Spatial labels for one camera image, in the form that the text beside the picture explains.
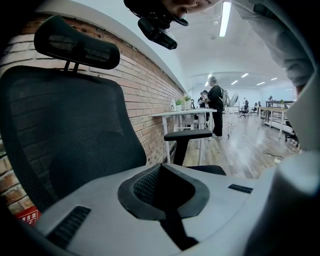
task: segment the white ceiling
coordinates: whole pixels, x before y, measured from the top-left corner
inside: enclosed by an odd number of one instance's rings
[[[254,89],[258,90],[266,86],[274,85],[278,83],[278,79],[271,81],[274,77],[261,75],[261,74],[248,74],[245,77],[243,72],[218,72],[212,74],[216,79],[217,83],[224,89],[234,88],[234,89]],[[208,74],[200,74],[190,77],[192,87],[203,87],[208,81]]]
[[[224,87],[258,89],[277,82],[287,82],[284,69],[271,58],[265,43],[251,26],[231,7],[225,37],[219,37],[222,3],[204,12],[189,14],[189,26],[172,24],[171,32],[178,42],[182,71],[193,88],[204,87],[208,74],[214,74]]]

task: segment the gray hair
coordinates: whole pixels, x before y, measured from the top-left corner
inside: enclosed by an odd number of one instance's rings
[[[216,83],[216,82],[217,82],[217,79],[214,76],[211,76],[209,78],[209,83]]]

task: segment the black trousers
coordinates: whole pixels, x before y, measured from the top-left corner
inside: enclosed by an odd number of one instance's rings
[[[222,136],[222,112],[213,112],[212,113],[213,121],[214,121],[214,129],[213,133],[217,136]]]

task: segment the chair armrest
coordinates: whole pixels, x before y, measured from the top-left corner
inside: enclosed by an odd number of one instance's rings
[[[196,129],[196,130],[182,130],[167,133],[164,136],[164,140],[166,142],[171,141],[179,141],[179,140],[192,140],[192,139],[200,139],[207,138],[212,136],[212,131],[208,129]]]

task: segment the red sign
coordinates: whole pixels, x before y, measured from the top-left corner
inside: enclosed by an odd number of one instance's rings
[[[35,206],[32,206],[22,212],[19,212],[14,215],[18,220],[22,220],[23,222],[28,223],[31,226],[34,226],[39,217],[41,216],[41,212]]]

